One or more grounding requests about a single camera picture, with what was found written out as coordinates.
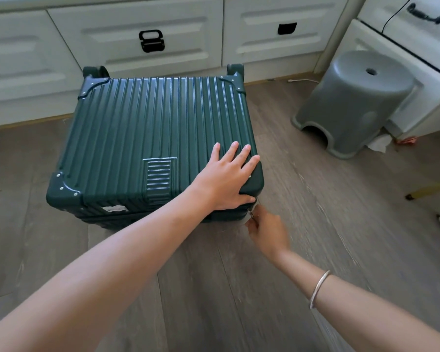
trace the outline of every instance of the gray laminate floor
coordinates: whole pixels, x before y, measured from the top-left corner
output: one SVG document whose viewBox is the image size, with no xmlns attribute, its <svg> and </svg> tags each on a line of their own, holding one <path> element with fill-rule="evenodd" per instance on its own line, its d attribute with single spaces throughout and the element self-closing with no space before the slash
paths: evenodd
<svg viewBox="0 0 440 352">
<path fill-rule="evenodd" d="M 293 249 L 440 331 L 440 132 L 341 161 L 290 125 L 314 84 L 247 88 L 265 188 Z M 0 318 L 109 232 L 49 207 L 50 173 L 71 120 L 0 130 Z M 343 351 L 306 299 L 253 247 L 240 222 L 200 225 L 98 351 Z"/>
</svg>

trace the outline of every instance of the hand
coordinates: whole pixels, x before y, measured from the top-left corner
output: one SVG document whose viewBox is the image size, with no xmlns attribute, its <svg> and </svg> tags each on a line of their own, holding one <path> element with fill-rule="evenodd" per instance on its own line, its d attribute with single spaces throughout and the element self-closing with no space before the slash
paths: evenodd
<svg viewBox="0 0 440 352">
<path fill-rule="evenodd" d="M 246 223 L 249 235 L 267 259 L 276 263 L 281 253 L 290 250 L 287 229 L 280 216 L 271 214 L 262 205 L 257 205 L 252 214 L 258 223 L 253 219 Z"/>
<path fill-rule="evenodd" d="M 239 192 L 258 165 L 259 156 L 253 156 L 241 168 L 251 152 L 251 146 L 249 144 L 244 146 L 235 158 L 238 145 L 238 142 L 233 142 L 228 152 L 222 159 L 219 159 L 220 143 L 216 143 L 207 166 L 191 184 L 193 189 L 198 189 L 203 195 L 205 193 L 208 195 L 212 210 L 235 209 L 242 204 L 256 201 L 256 198 L 240 195 Z"/>
</svg>

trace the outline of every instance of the ribbed suitcase shell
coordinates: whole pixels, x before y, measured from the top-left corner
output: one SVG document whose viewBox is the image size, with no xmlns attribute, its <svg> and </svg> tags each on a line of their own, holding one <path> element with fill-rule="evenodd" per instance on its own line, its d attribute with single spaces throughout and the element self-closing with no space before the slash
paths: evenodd
<svg viewBox="0 0 440 352">
<path fill-rule="evenodd" d="M 82 86 L 47 202 L 86 222 L 123 227 L 161 207 L 194 180 L 221 144 L 257 154 L 242 78 L 94 79 Z M 259 163 L 240 193 L 264 186 Z M 235 220 L 250 206 L 213 213 Z"/>
</svg>

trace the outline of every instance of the silver bangle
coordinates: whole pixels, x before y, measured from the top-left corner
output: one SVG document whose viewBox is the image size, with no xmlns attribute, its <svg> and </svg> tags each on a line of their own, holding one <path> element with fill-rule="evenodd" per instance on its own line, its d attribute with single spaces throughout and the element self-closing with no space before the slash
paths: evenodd
<svg viewBox="0 0 440 352">
<path fill-rule="evenodd" d="M 316 284 L 316 288 L 314 288 L 314 292 L 311 295 L 311 299 L 310 299 L 310 309 L 314 308 L 314 299 L 316 298 L 316 295 L 319 291 L 319 289 L 321 288 L 321 285 L 323 284 L 324 280 L 328 277 L 328 275 L 331 274 L 331 271 L 328 270 L 326 273 L 323 274 L 323 276 L 321 277 L 321 279 L 319 280 L 319 282 Z"/>
</svg>

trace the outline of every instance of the red object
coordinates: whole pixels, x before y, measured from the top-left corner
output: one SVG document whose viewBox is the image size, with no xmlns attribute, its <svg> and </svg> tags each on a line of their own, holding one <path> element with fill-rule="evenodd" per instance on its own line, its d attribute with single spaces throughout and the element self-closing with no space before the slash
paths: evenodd
<svg viewBox="0 0 440 352">
<path fill-rule="evenodd" d="M 402 140 L 396 140 L 396 144 L 400 145 L 400 144 L 416 144 L 417 140 L 419 139 L 419 137 L 408 137 Z"/>
</svg>

